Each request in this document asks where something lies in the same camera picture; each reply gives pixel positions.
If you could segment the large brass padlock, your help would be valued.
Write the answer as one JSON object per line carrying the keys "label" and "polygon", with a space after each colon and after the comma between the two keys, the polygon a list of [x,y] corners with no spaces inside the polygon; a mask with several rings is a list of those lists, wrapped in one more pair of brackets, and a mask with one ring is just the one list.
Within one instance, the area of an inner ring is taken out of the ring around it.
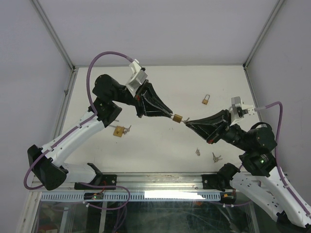
{"label": "large brass padlock", "polygon": [[113,131],[113,135],[114,136],[116,136],[116,137],[122,137],[123,136],[125,127],[123,127],[123,126],[113,126],[113,125],[110,125],[110,127],[114,128],[114,131]]}

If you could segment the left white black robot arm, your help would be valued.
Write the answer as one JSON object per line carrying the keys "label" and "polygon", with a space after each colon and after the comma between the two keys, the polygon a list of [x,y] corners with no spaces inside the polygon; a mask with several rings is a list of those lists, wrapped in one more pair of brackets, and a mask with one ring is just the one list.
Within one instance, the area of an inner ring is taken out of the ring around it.
{"label": "left white black robot arm", "polygon": [[173,115],[156,94],[148,80],[132,95],[125,85],[119,84],[111,76],[104,74],[95,81],[92,90],[96,99],[79,121],[52,142],[38,147],[32,145],[27,150],[32,172],[48,191],[63,183],[74,183],[90,188],[103,184],[102,172],[93,164],[71,165],[66,159],[94,134],[109,126],[121,113],[116,103],[134,106],[138,117],[168,117]]}

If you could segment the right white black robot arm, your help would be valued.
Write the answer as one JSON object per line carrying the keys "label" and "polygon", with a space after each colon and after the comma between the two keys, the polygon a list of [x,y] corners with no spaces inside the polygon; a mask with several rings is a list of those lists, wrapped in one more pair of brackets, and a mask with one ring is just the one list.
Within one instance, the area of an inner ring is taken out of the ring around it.
{"label": "right white black robot arm", "polygon": [[184,123],[208,144],[223,140],[241,149],[243,154],[239,159],[242,166],[266,188],[252,184],[240,168],[231,163],[224,164],[204,181],[204,185],[220,191],[227,188],[239,190],[264,210],[283,233],[309,233],[311,207],[290,184],[277,163],[277,139],[272,127],[258,122],[246,132],[238,125],[245,115],[254,112],[252,106],[232,106],[213,116]]}

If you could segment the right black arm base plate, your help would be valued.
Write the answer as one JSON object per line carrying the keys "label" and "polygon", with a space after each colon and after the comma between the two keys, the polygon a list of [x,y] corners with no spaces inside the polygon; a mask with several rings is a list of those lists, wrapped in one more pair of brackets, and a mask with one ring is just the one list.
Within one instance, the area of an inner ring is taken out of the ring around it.
{"label": "right black arm base plate", "polygon": [[229,182],[221,178],[217,174],[203,174],[202,185],[204,190],[219,190],[225,192],[226,190],[233,189]]}

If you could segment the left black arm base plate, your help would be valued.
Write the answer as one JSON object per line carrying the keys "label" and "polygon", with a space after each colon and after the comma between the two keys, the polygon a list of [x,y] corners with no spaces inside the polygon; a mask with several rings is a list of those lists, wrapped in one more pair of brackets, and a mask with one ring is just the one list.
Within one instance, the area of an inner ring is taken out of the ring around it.
{"label": "left black arm base plate", "polygon": [[104,186],[111,186],[105,188],[105,190],[115,190],[115,186],[117,184],[117,175],[116,174],[102,174],[101,176],[96,176],[94,180],[92,180],[89,185],[85,185],[82,183],[75,183],[75,190],[95,190],[95,189],[103,189]]}

